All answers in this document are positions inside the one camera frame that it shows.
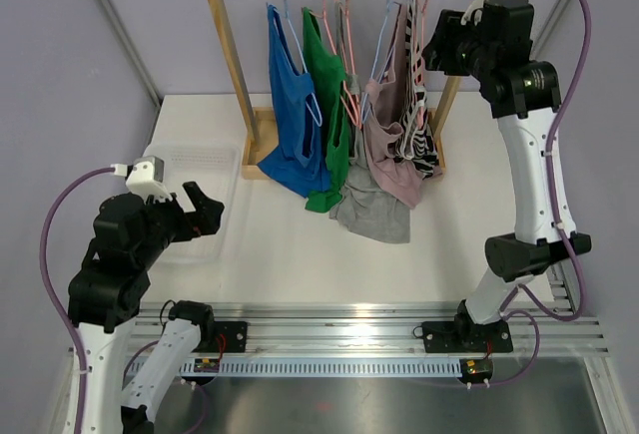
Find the pink tank top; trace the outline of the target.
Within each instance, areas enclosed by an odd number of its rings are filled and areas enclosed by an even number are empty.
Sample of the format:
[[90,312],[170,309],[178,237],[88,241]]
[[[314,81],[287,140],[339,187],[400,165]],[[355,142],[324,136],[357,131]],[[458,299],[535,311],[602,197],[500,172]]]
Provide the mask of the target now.
[[398,156],[395,143],[404,135],[400,123],[406,95],[406,7],[397,9],[382,66],[369,79],[365,92],[370,113],[363,125],[365,155],[380,188],[410,209],[420,202],[422,176],[412,161]]

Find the black white striped tank top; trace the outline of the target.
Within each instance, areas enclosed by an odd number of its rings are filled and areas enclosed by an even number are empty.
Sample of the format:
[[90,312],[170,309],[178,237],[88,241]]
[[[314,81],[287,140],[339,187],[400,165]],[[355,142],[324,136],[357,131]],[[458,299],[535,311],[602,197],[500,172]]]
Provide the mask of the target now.
[[403,134],[395,142],[395,159],[412,162],[423,179],[441,174],[439,154],[427,120],[427,93],[418,24],[419,0],[406,0],[404,46],[405,96],[399,123]]

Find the pink hanger of grey top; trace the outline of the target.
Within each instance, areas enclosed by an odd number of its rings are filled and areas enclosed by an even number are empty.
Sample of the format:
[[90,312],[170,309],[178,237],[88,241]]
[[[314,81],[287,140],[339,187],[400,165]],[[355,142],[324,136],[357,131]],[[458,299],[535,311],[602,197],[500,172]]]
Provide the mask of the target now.
[[349,0],[333,0],[336,21],[337,49],[344,67],[344,81],[342,85],[345,98],[342,100],[351,124],[356,129],[362,128],[361,88],[356,73],[355,59],[350,28]]

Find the pink hanger of green top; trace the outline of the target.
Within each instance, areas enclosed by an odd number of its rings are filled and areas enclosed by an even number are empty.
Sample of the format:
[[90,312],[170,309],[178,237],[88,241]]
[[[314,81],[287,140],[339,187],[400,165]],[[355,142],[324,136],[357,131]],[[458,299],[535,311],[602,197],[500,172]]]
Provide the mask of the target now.
[[[337,50],[335,47],[335,43],[333,41],[332,32],[328,23],[327,16],[327,1],[321,0],[321,13],[320,15],[316,15],[317,18],[321,18],[323,20],[324,30],[327,35],[328,43],[330,49],[334,55],[337,55]],[[360,128],[358,115],[354,112],[355,102],[352,94],[348,91],[345,82],[342,82],[343,92],[346,94],[346,97],[340,96],[339,99],[341,104],[344,106],[345,112],[348,115],[351,123],[356,129]]]

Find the green tank top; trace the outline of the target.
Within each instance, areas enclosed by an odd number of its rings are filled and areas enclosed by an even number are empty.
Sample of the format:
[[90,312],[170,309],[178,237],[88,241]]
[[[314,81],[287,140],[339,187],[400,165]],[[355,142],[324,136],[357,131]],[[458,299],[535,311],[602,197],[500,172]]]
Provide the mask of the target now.
[[322,115],[321,148],[328,172],[328,187],[311,191],[306,209],[324,214],[342,200],[341,189],[349,169],[350,130],[341,100],[345,69],[341,58],[324,44],[318,19],[308,7],[303,8],[303,40],[304,59]]

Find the grey tank top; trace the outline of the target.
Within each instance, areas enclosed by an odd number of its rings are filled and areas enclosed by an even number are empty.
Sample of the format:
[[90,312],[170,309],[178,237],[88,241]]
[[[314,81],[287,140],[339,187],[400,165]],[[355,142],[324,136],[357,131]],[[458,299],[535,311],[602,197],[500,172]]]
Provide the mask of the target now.
[[[370,100],[364,103],[364,121],[370,113]],[[348,231],[380,242],[410,242],[410,209],[379,187],[368,167],[363,127],[354,132],[349,150],[349,169],[341,189],[341,202],[330,217]]]

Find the pink hanger of striped top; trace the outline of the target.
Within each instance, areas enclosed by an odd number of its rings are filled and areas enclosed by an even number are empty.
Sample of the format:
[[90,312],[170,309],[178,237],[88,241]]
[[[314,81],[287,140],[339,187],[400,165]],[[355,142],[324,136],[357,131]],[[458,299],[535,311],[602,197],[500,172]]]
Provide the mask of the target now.
[[[425,47],[425,32],[426,32],[426,20],[427,20],[427,8],[430,0],[423,0],[423,3],[420,6],[420,31],[419,31],[419,43],[420,47]],[[425,63],[421,62],[421,65],[418,70],[417,77],[417,87],[420,89],[420,93],[423,97],[418,101],[418,112],[417,112],[417,127],[421,130],[425,124],[425,106],[426,106],[426,89],[425,89]]]

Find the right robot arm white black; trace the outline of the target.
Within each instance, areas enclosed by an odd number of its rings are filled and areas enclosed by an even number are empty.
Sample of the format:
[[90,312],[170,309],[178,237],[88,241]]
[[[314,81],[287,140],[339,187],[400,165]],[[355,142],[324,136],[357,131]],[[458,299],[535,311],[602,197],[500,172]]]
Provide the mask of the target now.
[[486,240],[486,273],[454,318],[422,324],[428,353],[512,351],[504,313],[516,293],[592,248],[565,199],[552,127],[561,107],[558,75],[551,63],[530,57],[533,17],[528,0],[484,0],[469,13],[444,10],[422,51],[427,70],[478,81],[506,147],[516,210],[514,231]]

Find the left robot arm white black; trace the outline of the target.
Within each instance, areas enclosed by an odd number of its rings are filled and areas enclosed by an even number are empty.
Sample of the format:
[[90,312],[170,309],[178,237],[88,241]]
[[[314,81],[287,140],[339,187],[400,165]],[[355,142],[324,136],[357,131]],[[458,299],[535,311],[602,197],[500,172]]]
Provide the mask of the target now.
[[81,269],[69,285],[68,314],[78,329],[84,361],[78,381],[83,433],[151,433],[157,411],[180,365],[215,342],[213,309],[182,300],[169,312],[162,336],[142,369],[124,381],[129,339],[150,286],[149,270],[170,244],[214,235],[223,203],[194,182],[183,188],[193,210],[175,195],[165,201],[123,194],[104,201],[94,220]]

